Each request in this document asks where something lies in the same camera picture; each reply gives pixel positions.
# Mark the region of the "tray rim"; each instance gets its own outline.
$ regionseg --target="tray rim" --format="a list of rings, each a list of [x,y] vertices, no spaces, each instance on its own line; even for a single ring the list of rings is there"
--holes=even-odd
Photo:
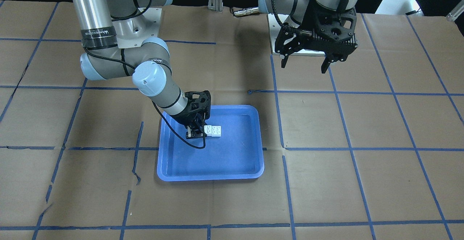
[[[228,180],[228,179],[256,179],[264,173],[265,163],[264,163],[264,152],[262,149],[262,139],[261,139],[261,129],[260,129],[260,116],[257,109],[252,105],[211,105],[211,110],[213,109],[233,109],[233,108],[245,108],[250,110],[250,116],[252,117],[253,124],[257,124],[256,129],[256,140],[259,147],[258,152],[258,162],[260,164],[260,169],[256,173],[250,174],[214,174],[214,175],[193,175],[193,176],[169,176],[162,172],[162,160],[164,154],[161,154],[161,141],[166,132],[171,133],[169,127],[167,127],[164,120],[161,119],[161,132],[159,136],[159,147],[158,147],[158,163],[156,166],[156,173],[158,177],[166,182],[177,182],[177,181],[208,181],[208,180]],[[173,118],[167,113],[163,112],[163,116],[168,120],[169,124]]]

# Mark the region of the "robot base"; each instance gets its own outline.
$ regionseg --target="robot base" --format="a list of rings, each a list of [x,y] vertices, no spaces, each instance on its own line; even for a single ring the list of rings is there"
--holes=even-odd
[[[120,49],[140,47],[149,37],[158,37],[161,26],[161,8],[149,8],[132,19],[113,22]]]

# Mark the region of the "grid lines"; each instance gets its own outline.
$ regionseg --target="grid lines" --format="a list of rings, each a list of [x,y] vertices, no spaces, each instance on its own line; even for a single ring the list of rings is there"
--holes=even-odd
[[[27,66],[25,67],[25,70],[22,74],[22,76],[24,76],[25,72],[27,71],[28,69],[28,66],[30,65],[30,62],[33,60],[33,57],[40,45],[40,43],[42,41],[51,41],[51,42],[80,42],[80,40],[53,40],[53,39],[50,39],[50,40],[46,40],[46,39],[43,39],[44,35],[45,35],[45,32],[46,30],[48,29],[48,26],[50,25],[50,22],[53,18],[53,15],[55,14],[56,12],[56,9],[58,7],[58,3],[55,5],[54,9],[53,9],[53,12],[51,13],[50,15],[50,18],[48,20],[48,23],[46,24],[45,26],[45,29],[43,30],[43,33],[41,35],[41,37],[39,39],[21,39],[21,38],[0,38],[0,40],[15,40],[15,41],[37,41],[37,45],[32,53],[32,55],[30,56],[30,59],[28,61],[28,64]],[[364,22],[364,25],[366,27],[366,29],[368,30],[368,34],[369,34],[369,37],[373,43],[373,46],[374,46],[374,49],[376,50],[376,53],[378,55],[378,59],[381,63],[381,66],[383,68],[383,71],[385,73],[385,77],[388,81],[388,84],[390,86],[390,89],[391,89],[391,92],[357,92],[357,91],[337,91],[336,89],[336,81],[335,79],[333,78],[332,76],[332,71],[329,69],[329,74],[330,74],[330,77],[331,77],[331,82],[332,82],[332,85],[333,85],[333,91],[311,91],[311,90],[307,90],[307,91],[297,91],[297,90],[278,90],[277,89],[277,82],[276,82],[276,73],[275,73],[275,69],[274,69],[274,61],[273,61],[273,58],[272,58],[272,55],[270,55],[270,63],[271,63],[271,67],[272,67],[272,76],[273,76],[273,84],[274,84],[274,90],[250,90],[249,93],[253,93],[253,92],[262,92],[262,93],[274,93],[275,95],[275,103],[276,103],[276,111],[277,111],[277,118],[278,118],[278,126],[279,126],[279,134],[280,134],[280,141],[281,141],[281,145],[283,148],[285,148],[283,145],[283,131],[282,131],[282,122],[281,122],[281,117],[280,117],[280,108],[279,108],[279,102],[278,102],[278,94],[279,93],[323,93],[323,94],[334,94],[335,95],[335,98],[336,98],[336,101],[337,101],[337,104],[338,104],[338,108],[339,108],[339,111],[340,111],[340,116],[341,116],[341,120],[342,120],[342,123],[343,123],[343,128],[344,128],[344,131],[345,131],[345,135],[346,135],[346,139],[347,139],[347,142],[348,142],[348,147],[347,148],[285,148],[287,150],[304,150],[304,151],[333,151],[333,150],[343,150],[343,151],[349,151],[350,154],[351,154],[351,157],[352,157],[352,161],[353,161],[353,166],[355,168],[355,172],[356,172],[356,176],[357,176],[357,180],[358,180],[358,185],[360,187],[360,191],[361,191],[361,196],[363,198],[363,202],[364,202],[364,207],[366,209],[366,215],[368,217],[368,221],[367,222],[319,222],[319,223],[295,223],[294,219],[293,219],[293,208],[292,208],[292,203],[291,203],[291,194],[290,194],[290,185],[289,185],[289,179],[288,179],[288,172],[287,172],[287,164],[286,164],[286,159],[285,159],[285,156],[282,156],[282,159],[283,159],[283,169],[284,169],[284,173],[285,173],[285,182],[286,182],[286,189],[287,189],[287,197],[288,197],[288,205],[289,205],[289,216],[290,216],[290,223],[279,223],[279,224],[224,224],[224,225],[210,225],[210,224],[207,224],[207,225],[126,225],[126,221],[127,221],[127,215],[128,215],[128,212],[129,212],[129,205],[130,205],[130,202],[131,202],[131,193],[132,191],[129,190],[128,191],[128,194],[127,194],[127,200],[126,200],[126,206],[125,206],[125,210],[124,210],[124,214],[123,214],[123,223],[122,225],[105,225],[105,226],[99,226],[99,227],[73,227],[73,226],[69,226],[69,227],[59,227],[59,226],[43,226],[41,225],[41,222],[42,222],[42,218],[43,216],[45,215],[45,213],[47,212],[48,208],[50,208],[51,206],[48,206],[47,209],[45,209],[41,214],[40,216],[38,217],[38,221],[37,221],[37,225],[36,226],[25,226],[25,227],[21,227],[21,226],[18,226],[18,227],[5,227],[5,226],[0,226],[0,230],[5,230],[5,231],[14,231],[14,230],[28,230],[28,231],[34,231],[34,235],[33,235],[33,240],[35,240],[37,238],[37,234],[38,234],[38,231],[40,230],[120,230],[121,231],[121,234],[120,234],[120,240],[123,240],[124,238],[124,232],[125,230],[134,230],[134,229],[206,229],[207,230],[207,240],[210,240],[211,238],[211,229],[215,229],[215,228],[255,228],[255,227],[259,227],[259,228],[266,228],[266,227],[290,227],[291,228],[291,231],[292,231],[292,239],[293,240],[296,240],[297,236],[296,236],[296,233],[295,233],[295,227],[343,227],[343,226],[355,226],[355,225],[364,225],[364,226],[369,226],[370,227],[370,230],[371,230],[371,233],[372,233],[372,236],[373,236],[373,240],[376,239],[376,236],[375,236],[375,232],[374,232],[374,228],[373,226],[374,225],[405,225],[405,224],[443,224],[446,228],[446,232],[449,236],[449,239],[453,239],[452,238],[452,235],[451,235],[451,232],[449,230],[449,227],[448,227],[448,224],[464,224],[464,220],[446,220],[442,210],[441,210],[441,207],[439,205],[439,202],[436,198],[436,195],[435,195],[435,192],[434,192],[434,189],[431,185],[431,182],[429,180],[429,177],[427,175],[427,172],[426,172],[426,169],[424,167],[424,164],[421,160],[421,157],[420,157],[420,154],[419,154],[419,151],[459,151],[459,152],[464,152],[464,149],[454,149],[454,148],[418,148],[414,142],[414,139],[413,139],[413,136],[411,134],[411,131],[409,129],[409,126],[406,122],[406,118],[404,117],[404,114],[401,110],[401,106],[399,104],[399,101],[397,99],[397,96],[399,95],[410,95],[410,96],[448,96],[449,100],[451,101],[457,115],[459,116],[460,120],[463,122],[464,124],[464,121],[463,121],[463,118],[462,118],[462,115],[460,114],[459,110],[457,109],[456,105],[454,104],[454,101],[452,99],[452,96],[464,96],[464,94],[461,94],[461,93],[448,93],[448,90],[446,89],[446,86],[444,84],[444,82],[442,81],[438,71],[436,70],[435,66],[434,66],[434,63],[432,62],[427,50],[425,49],[419,35],[417,34],[416,30],[414,29],[414,26],[413,24],[411,23],[411,21],[409,20],[408,18],[408,21],[409,21],[409,24],[411,25],[411,28],[413,29],[419,43],[421,44],[422,48],[424,49],[424,52],[426,53],[428,59],[429,59],[429,62],[431,63],[431,66],[433,67],[437,77],[439,78],[440,80],[440,83],[442,84],[443,88],[444,88],[444,93],[398,93],[398,92],[395,92],[394,89],[393,89],[393,85],[391,84],[390,82],[390,78],[388,76],[388,73],[386,72],[386,69],[383,65],[383,62],[382,62],[382,59],[381,59],[381,56],[380,54],[378,53],[378,50],[377,50],[377,47],[376,47],[376,44],[374,43],[374,40],[372,38],[372,35],[369,31],[369,28],[368,28],[368,25],[364,19],[364,16],[362,16],[362,20]],[[216,43],[214,42],[187,42],[187,41],[180,41],[180,40],[166,40],[166,42],[173,42],[173,43],[185,43],[185,44],[193,44],[193,45],[215,45]],[[5,113],[9,107],[9,105],[11,104],[11,101],[13,100],[13,96],[16,92],[16,90],[18,88],[43,88],[43,89],[75,89],[75,90],[80,90],[80,95],[79,95],[79,98],[76,102],[76,106],[74,108],[74,111],[73,111],[73,115],[70,119],[70,123],[68,125],[68,130],[66,132],[66,135],[65,135],[65,138],[63,140],[63,145],[61,146],[61,149],[60,149],[60,153],[59,153],[59,156],[58,156],[58,159],[57,159],[57,162],[56,162],[56,165],[55,165],[55,169],[54,169],[54,172],[53,172],[53,176],[51,178],[51,184],[49,185],[49,188],[48,188],[48,191],[47,191],[47,194],[46,194],[46,201],[48,202],[48,199],[50,197],[50,194],[51,194],[51,191],[53,189],[53,183],[55,182],[55,179],[56,179],[56,175],[57,175],[57,172],[58,172],[58,167],[59,167],[59,163],[60,163],[60,160],[61,160],[61,157],[63,156],[63,152],[65,149],[67,150],[126,150],[126,151],[134,151],[134,166],[133,166],[133,169],[132,169],[132,173],[137,176],[137,180],[138,180],[138,183],[140,182],[140,177],[137,175],[136,173],[136,164],[137,164],[137,155],[138,155],[138,152],[140,150],[152,150],[152,151],[157,151],[158,148],[156,147],[140,147],[140,139],[141,139],[141,136],[142,136],[142,132],[143,132],[143,128],[144,128],[144,123],[141,122],[141,126],[140,126],[140,129],[139,129],[139,133],[138,133],[138,137],[137,137],[137,142],[136,142],[136,146],[135,147],[129,147],[129,148],[121,148],[121,147],[116,147],[116,148],[103,148],[103,147],[71,147],[71,148],[66,148],[66,142],[68,140],[68,137],[69,137],[69,134],[70,134],[70,131],[71,131],[71,128],[73,126],[73,122],[74,122],[74,119],[76,117],[76,113],[78,111],[78,108],[79,108],[79,105],[80,105],[80,101],[81,101],[81,98],[83,96],[83,93],[85,90],[138,90],[137,88],[122,88],[122,87],[116,87],[116,88],[108,88],[108,87],[86,87],[86,83],[87,83],[87,79],[84,80],[83,82],[83,85],[81,87],[66,87],[66,86],[22,86],[22,85],[19,85],[20,82],[22,80],[22,77],[21,79],[19,80],[18,84],[16,86],[13,86],[13,85],[0,85],[0,88],[13,88],[14,91],[12,93],[12,95],[10,96],[10,99],[8,100],[8,103],[7,105],[5,106],[5,108],[3,109],[2,111],[2,114],[0,116],[0,122],[2,121],[2,119],[4,118],[5,116]],[[401,114],[401,117],[403,119],[403,122],[404,122],[404,125],[406,126],[406,129],[408,131],[408,135],[411,139],[411,142],[413,144],[413,147],[412,148],[354,148],[351,146],[351,142],[350,142],[350,138],[349,138],[349,135],[348,135],[348,129],[346,127],[346,123],[344,121],[344,116],[343,116],[343,110],[342,110],[342,107],[341,107],[341,103],[340,103],[340,100],[339,100],[339,97],[338,95],[339,94],[363,94],[363,95],[390,95],[390,96],[393,96],[395,101],[396,101],[396,104],[397,104],[397,107],[400,111],[400,114]],[[1,146],[0,145],[0,149],[31,149],[31,150],[51,150],[51,149],[55,149],[54,146]],[[416,152],[416,156],[419,160],[419,164],[421,165],[421,168],[422,168],[422,171],[424,173],[424,176],[425,176],[425,179],[427,181],[427,184],[428,184],[428,187],[430,189],[430,192],[434,198],[434,201],[435,201],[435,204],[436,204],[436,208],[438,209],[439,213],[440,213],[440,216],[441,216],[441,220],[398,220],[398,221],[372,221],[371,217],[370,217],[370,214],[369,214],[369,210],[368,210],[368,203],[366,201],[366,197],[364,195],[364,191],[363,191],[363,185],[362,185],[362,182],[361,182],[361,177],[359,175],[359,172],[357,170],[357,165],[356,165],[356,159],[355,159],[355,156],[353,154],[353,151],[355,150],[411,150],[411,151],[415,151]]]

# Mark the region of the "floor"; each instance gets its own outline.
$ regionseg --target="floor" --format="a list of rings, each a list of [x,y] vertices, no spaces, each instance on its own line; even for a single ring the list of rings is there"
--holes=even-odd
[[[359,48],[323,75],[280,68],[265,15],[163,12],[174,80],[258,110],[264,174],[161,181],[159,116],[130,78],[84,78],[72,4],[5,1],[0,239],[464,239],[456,25],[359,14]]]

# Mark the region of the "black cable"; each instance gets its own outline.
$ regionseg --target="black cable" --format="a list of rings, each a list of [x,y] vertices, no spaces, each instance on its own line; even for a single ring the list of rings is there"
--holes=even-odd
[[[99,56],[99,55],[93,54],[93,53],[91,53],[90,51],[88,51],[88,49],[87,49],[86,47],[84,47],[84,50],[85,50],[85,52],[86,52],[88,55],[90,55],[90,56],[92,56],[92,57],[94,57],[94,58],[102,59],[102,60],[107,60],[107,61],[111,61],[111,62],[122,63],[123,65],[126,65],[126,66],[128,66],[128,67],[130,67],[130,68],[132,68],[132,69],[134,69],[134,70],[136,69],[136,67],[130,65],[129,63],[126,63],[125,61],[117,60],[117,59],[113,59],[113,58],[108,58],[108,57],[103,57],[103,56]]]
[[[140,15],[144,14],[146,11],[148,11],[149,7],[151,7],[152,1],[153,1],[153,0],[150,0],[150,1],[148,2],[148,5],[146,6],[146,8],[145,8],[143,11],[141,11],[141,13],[139,13],[139,14],[129,15],[129,16],[126,16],[126,17],[118,17],[118,18],[116,18],[116,19],[112,19],[111,21],[112,21],[112,22],[123,21],[123,20],[128,20],[128,19],[132,19],[132,18],[135,18],[135,17],[137,17],[137,16],[140,16]]]
[[[169,127],[169,129],[171,129],[171,131],[174,133],[174,135],[176,135],[179,139],[181,139],[181,141],[183,141],[185,144],[191,146],[192,148],[195,148],[195,149],[204,149],[206,147],[206,133],[203,133],[203,146],[195,146],[195,145],[192,145],[190,143],[188,143],[184,138],[182,138],[179,134],[177,134],[177,132],[172,128],[171,125],[169,125],[169,122],[167,122],[167,119],[163,116],[163,114],[161,113],[161,111],[158,109],[158,106],[156,106],[156,104],[153,102],[153,106],[154,108],[156,108],[156,111],[158,112],[158,114],[161,116],[161,118],[163,118],[164,122],[166,123],[166,125]]]
[[[279,15],[277,13],[277,9],[276,9],[276,0],[270,0],[270,5],[272,6],[272,13],[274,14],[275,20],[280,25],[280,27],[284,28],[288,32],[295,32],[296,30],[295,28],[289,25],[284,25],[282,21],[280,20]]]
[[[124,55],[124,50],[125,50],[125,49],[121,49],[121,60],[122,60],[123,62],[126,61],[126,55]],[[126,74],[127,77],[129,77],[130,75],[129,75],[129,72],[127,71],[126,65],[123,64],[123,68],[124,68],[124,73]]]

